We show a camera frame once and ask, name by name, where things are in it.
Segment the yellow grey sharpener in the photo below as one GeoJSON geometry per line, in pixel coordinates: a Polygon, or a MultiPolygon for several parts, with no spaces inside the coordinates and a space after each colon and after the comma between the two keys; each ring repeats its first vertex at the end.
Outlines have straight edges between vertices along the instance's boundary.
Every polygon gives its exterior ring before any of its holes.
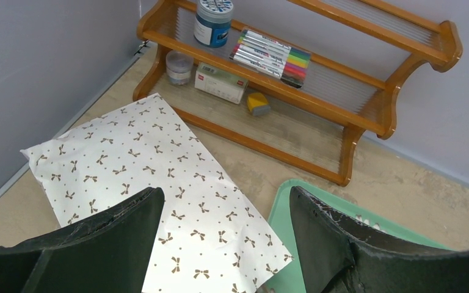
{"type": "Polygon", "coordinates": [[[260,92],[253,92],[246,99],[249,112],[253,116],[261,116],[271,111],[271,106],[267,98],[260,92]]]}

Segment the wooden shelf rack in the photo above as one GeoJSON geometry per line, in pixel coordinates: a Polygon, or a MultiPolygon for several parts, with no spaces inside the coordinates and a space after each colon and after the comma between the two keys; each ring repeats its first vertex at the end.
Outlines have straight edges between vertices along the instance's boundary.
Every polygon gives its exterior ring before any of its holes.
{"type": "Polygon", "coordinates": [[[339,185],[349,184],[365,132],[386,140],[407,78],[429,64],[444,73],[463,53],[456,25],[435,23],[384,1],[298,1],[408,52],[379,79],[219,13],[205,1],[158,1],[136,34],[157,45],[134,100],[170,92],[187,123],[339,185]]]}

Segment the green floral tray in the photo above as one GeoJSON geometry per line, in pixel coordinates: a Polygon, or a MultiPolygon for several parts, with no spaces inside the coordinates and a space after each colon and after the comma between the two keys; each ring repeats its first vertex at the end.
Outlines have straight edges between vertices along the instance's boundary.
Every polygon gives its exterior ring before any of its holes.
{"type": "Polygon", "coordinates": [[[306,191],[314,195],[316,198],[324,201],[330,207],[348,215],[349,217],[355,218],[376,230],[381,230],[389,235],[417,244],[443,249],[446,248],[444,245],[433,241],[422,234],[418,234],[398,223],[392,222],[385,217],[381,217],[367,209],[361,208],[350,201],[337,197],[336,195],[310,183],[299,179],[289,179],[278,188],[274,204],[268,218],[268,224],[272,227],[276,235],[283,242],[284,246],[294,257],[291,263],[267,280],[266,286],[273,289],[275,292],[300,293],[306,291],[289,208],[289,194],[291,188],[294,186],[303,187],[306,191]]]}

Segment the pack of coloured markers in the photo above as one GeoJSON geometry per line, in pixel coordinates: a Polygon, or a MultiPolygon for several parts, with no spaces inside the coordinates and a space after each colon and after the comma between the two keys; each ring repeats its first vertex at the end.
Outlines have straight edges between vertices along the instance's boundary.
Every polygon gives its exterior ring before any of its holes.
{"type": "Polygon", "coordinates": [[[306,80],[311,54],[268,35],[244,29],[230,59],[300,89],[306,80]]]}

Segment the white small box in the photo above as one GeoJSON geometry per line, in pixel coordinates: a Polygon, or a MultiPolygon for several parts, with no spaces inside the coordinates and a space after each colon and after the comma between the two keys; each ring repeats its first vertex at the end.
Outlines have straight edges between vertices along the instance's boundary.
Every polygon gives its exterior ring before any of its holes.
{"type": "Polygon", "coordinates": [[[194,87],[203,92],[239,104],[247,88],[248,80],[200,62],[195,72],[194,87]]]}

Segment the small clear jar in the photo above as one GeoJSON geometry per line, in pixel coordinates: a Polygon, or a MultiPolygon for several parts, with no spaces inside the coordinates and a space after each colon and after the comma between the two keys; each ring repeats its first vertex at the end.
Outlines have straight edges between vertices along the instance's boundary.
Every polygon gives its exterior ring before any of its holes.
{"type": "Polygon", "coordinates": [[[167,53],[165,58],[166,74],[171,83],[176,85],[187,84],[191,79],[194,59],[177,50],[167,53]]]}

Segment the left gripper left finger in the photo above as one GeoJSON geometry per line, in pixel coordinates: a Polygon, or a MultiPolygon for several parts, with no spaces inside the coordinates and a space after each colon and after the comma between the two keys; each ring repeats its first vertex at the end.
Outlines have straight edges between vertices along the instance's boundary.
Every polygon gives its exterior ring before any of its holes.
{"type": "Polygon", "coordinates": [[[148,187],[50,233],[0,246],[0,292],[140,292],[164,193],[148,187]]]}

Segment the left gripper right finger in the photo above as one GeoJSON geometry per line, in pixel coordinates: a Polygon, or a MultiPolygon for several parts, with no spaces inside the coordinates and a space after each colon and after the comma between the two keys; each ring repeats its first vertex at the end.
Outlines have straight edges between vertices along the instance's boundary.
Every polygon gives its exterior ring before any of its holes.
{"type": "Polygon", "coordinates": [[[307,292],[469,292],[469,250],[391,236],[299,186],[289,208],[307,292]]]}

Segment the blue lidded jar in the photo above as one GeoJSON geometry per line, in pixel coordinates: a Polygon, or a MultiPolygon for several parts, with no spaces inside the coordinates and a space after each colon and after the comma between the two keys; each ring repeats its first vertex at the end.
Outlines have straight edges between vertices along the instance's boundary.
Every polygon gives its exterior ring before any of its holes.
{"type": "Polygon", "coordinates": [[[224,46],[228,40],[233,12],[233,1],[197,1],[194,25],[194,38],[196,41],[210,48],[224,46]]]}

